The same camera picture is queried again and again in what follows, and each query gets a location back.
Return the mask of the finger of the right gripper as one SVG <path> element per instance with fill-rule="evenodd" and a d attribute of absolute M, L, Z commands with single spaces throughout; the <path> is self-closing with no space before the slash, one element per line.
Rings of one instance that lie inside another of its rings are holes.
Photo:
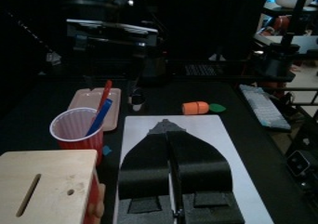
<path fill-rule="evenodd" d="M 96 85 L 95 67 L 93 67 L 91 51 L 87 47 L 76 46 L 75 52 L 79 59 L 79 65 L 81 68 L 84 82 L 88 86 L 95 86 Z"/>
<path fill-rule="evenodd" d="M 139 77 L 144 70 L 144 58 L 146 58 L 146 49 L 144 48 L 135 48 L 132 50 L 132 58 L 131 58 L 131 64 L 128 68 L 128 82 L 127 82 L 127 92 L 128 95 L 132 94 Z"/>

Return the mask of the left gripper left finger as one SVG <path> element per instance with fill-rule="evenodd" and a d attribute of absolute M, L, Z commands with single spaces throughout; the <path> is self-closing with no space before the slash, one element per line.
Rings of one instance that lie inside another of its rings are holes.
<path fill-rule="evenodd" d="M 127 119 L 116 185 L 116 224 L 174 224 L 167 131 L 163 119 Z"/>

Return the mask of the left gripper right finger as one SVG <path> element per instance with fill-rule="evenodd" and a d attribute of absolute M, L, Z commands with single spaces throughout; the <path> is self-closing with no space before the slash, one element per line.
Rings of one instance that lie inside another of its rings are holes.
<path fill-rule="evenodd" d="M 166 124 L 178 224 L 244 224 L 230 164 L 206 141 Z"/>

